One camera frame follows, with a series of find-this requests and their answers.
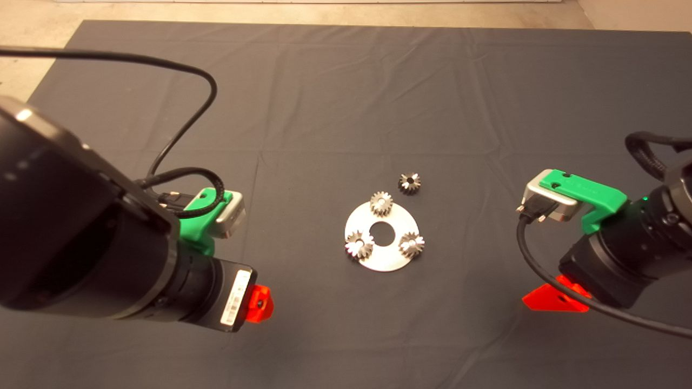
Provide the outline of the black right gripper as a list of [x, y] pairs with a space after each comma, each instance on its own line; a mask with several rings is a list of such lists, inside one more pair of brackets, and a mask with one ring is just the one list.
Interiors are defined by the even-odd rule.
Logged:
[[[557, 281], [583, 297], [615, 308], [631, 308], [657, 278], [642, 270], [656, 243], [650, 230], [600, 230], [581, 237], [560, 259]], [[522, 302], [536, 312], [586, 313], [578, 302], [551, 285], [527, 293]]]

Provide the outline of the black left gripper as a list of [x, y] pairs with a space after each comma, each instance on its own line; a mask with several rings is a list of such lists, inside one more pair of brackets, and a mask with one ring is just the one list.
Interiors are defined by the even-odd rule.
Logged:
[[274, 313], [274, 299], [267, 286], [255, 285], [257, 271], [251, 266], [214, 258], [213, 288], [207, 300], [204, 326], [222, 332], [238, 332], [245, 323], [259, 324]]

